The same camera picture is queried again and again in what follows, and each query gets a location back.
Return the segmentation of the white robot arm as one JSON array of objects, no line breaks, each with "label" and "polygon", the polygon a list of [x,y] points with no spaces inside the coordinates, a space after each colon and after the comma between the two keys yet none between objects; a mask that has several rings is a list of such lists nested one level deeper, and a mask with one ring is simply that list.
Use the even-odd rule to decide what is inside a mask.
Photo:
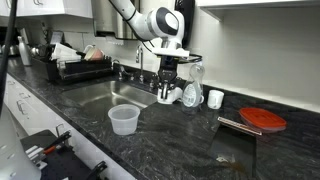
[{"label": "white robot arm", "polygon": [[180,57],[188,57],[190,52],[182,47],[185,20],[179,11],[158,7],[149,13],[141,14],[131,0],[109,0],[123,20],[129,25],[134,35],[141,42],[161,38],[160,47],[151,52],[161,58],[159,76],[160,98],[167,99],[174,88],[177,77],[177,64]]}]

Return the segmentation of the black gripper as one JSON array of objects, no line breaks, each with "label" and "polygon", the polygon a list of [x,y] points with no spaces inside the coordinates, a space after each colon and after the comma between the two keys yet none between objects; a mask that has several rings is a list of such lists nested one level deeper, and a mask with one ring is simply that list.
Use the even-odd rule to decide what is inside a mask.
[{"label": "black gripper", "polygon": [[178,59],[173,56],[162,56],[160,61],[160,67],[158,70],[159,86],[160,88],[160,98],[165,99],[166,94],[166,84],[171,84],[170,86],[170,98],[175,98],[175,85],[177,77],[177,65]]}]

